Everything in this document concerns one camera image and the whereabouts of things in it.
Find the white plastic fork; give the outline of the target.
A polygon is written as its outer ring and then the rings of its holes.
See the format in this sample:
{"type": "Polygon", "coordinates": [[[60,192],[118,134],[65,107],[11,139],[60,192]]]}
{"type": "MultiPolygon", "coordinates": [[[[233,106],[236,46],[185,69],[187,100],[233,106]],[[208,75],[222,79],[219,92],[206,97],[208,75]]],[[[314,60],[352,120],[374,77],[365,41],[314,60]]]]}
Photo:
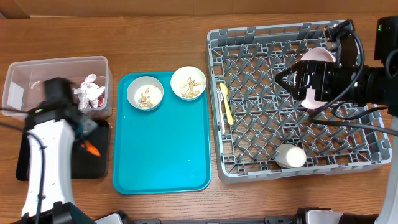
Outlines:
{"type": "Polygon", "coordinates": [[[225,134],[225,123],[224,123],[224,117],[223,117],[223,112],[222,112],[223,95],[222,95],[222,92],[219,87],[216,89],[216,93],[217,93],[217,99],[218,99],[218,108],[219,108],[219,112],[220,112],[221,134],[224,135],[225,134]]]}

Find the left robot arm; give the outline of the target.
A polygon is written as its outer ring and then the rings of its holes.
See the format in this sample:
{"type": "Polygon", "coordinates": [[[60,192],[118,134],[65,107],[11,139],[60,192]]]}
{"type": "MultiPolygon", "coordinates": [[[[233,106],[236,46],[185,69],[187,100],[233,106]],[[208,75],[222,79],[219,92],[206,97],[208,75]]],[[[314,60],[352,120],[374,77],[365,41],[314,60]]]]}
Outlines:
{"type": "Polygon", "coordinates": [[[73,145],[83,144],[97,123],[75,103],[71,82],[44,81],[45,101],[27,112],[24,134],[30,145],[29,187],[20,223],[92,223],[72,193],[73,145]]]}

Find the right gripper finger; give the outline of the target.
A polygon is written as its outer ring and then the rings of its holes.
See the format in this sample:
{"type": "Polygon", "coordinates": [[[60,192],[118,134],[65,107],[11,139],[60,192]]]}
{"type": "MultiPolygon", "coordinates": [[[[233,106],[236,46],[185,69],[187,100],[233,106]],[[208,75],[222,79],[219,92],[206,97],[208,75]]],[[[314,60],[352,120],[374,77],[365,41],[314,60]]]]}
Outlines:
{"type": "Polygon", "coordinates": [[[277,83],[282,83],[283,81],[295,83],[295,77],[297,76],[296,72],[299,70],[300,66],[300,63],[295,63],[289,68],[284,69],[275,76],[275,81],[277,83]]]}
{"type": "Polygon", "coordinates": [[[276,81],[284,90],[286,90],[295,100],[300,100],[300,88],[295,84],[288,84],[285,81],[276,81]]]}

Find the yellow plastic spoon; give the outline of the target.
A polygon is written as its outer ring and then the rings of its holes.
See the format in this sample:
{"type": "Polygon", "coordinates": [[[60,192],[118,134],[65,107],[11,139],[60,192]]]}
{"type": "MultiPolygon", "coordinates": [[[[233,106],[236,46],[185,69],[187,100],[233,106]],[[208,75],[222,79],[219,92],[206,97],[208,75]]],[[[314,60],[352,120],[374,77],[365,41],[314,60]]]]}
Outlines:
{"type": "Polygon", "coordinates": [[[233,121],[233,116],[232,116],[231,109],[230,109],[229,102],[228,102],[228,87],[224,83],[220,83],[220,90],[221,90],[221,94],[223,95],[223,99],[224,99],[224,107],[225,107],[225,111],[226,111],[227,121],[228,121],[228,124],[230,126],[232,126],[234,124],[234,121],[233,121]]]}

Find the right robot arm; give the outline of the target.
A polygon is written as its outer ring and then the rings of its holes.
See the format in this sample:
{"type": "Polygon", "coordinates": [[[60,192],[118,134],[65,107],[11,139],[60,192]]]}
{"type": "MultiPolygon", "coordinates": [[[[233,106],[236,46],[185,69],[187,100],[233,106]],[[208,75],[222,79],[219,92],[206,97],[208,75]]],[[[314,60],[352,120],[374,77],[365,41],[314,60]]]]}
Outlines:
{"type": "Polygon", "coordinates": [[[324,29],[327,41],[334,42],[334,62],[315,59],[301,59],[275,76],[276,82],[295,100],[308,98],[308,91],[314,90],[312,99],[322,102],[308,120],[325,126],[344,126],[397,136],[397,16],[382,17],[377,21],[374,58],[381,67],[365,64],[362,42],[355,32],[351,19],[324,29]],[[336,114],[345,103],[364,106],[375,105],[356,116],[339,117],[337,121],[317,119],[327,108],[336,114]],[[392,116],[391,128],[357,123],[357,119],[379,110],[387,110],[392,116]]]}

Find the white bowl with peanuts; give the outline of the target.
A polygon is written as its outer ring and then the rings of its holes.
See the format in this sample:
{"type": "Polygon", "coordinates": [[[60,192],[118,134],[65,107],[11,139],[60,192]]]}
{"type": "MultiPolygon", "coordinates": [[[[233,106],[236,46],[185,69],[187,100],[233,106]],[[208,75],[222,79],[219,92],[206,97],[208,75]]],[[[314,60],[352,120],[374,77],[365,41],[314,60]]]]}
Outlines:
{"type": "Polygon", "coordinates": [[[172,91],[181,99],[192,101],[206,90],[206,76],[196,67],[186,66],[177,69],[171,76],[172,91]]]}

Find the white plastic cup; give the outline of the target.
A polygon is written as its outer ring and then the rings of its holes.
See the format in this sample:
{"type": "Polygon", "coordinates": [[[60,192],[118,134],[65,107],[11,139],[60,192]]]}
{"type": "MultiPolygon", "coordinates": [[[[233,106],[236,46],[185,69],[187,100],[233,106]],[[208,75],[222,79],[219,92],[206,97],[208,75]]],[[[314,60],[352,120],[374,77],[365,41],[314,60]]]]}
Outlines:
{"type": "Polygon", "coordinates": [[[307,160],[305,151],[292,144],[282,144],[277,148],[275,156],[276,163],[281,167],[298,168],[302,167],[307,160]]]}

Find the orange carrot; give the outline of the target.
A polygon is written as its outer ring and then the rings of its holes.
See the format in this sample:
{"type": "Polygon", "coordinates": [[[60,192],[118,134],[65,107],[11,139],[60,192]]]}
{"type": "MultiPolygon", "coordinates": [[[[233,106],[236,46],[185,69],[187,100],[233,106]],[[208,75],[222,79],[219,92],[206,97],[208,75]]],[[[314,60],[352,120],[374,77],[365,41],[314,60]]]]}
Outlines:
{"type": "Polygon", "coordinates": [[[81,144],[80,144],[81,148],[88,151],[90,154],[96,156],[96,157],[100,157],[101,153],[99,152],[99,150],[94,147],[94,145],[92,145],[92,143],[90,143],[88,140],[84,140],[81,144]]]}

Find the grey bowl with food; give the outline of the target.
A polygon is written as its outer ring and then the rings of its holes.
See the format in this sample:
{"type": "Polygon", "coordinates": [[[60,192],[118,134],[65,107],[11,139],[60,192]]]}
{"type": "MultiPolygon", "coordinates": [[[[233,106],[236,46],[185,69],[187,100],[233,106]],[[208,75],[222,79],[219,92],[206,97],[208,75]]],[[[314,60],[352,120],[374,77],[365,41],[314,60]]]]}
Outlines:
{"type": "Polygon", "coordinates": [[[161,82],[150,76],[134,79],[127,88],[127,100],[135,108],[143,111],[156,109],[164,97],[161,82]]]}

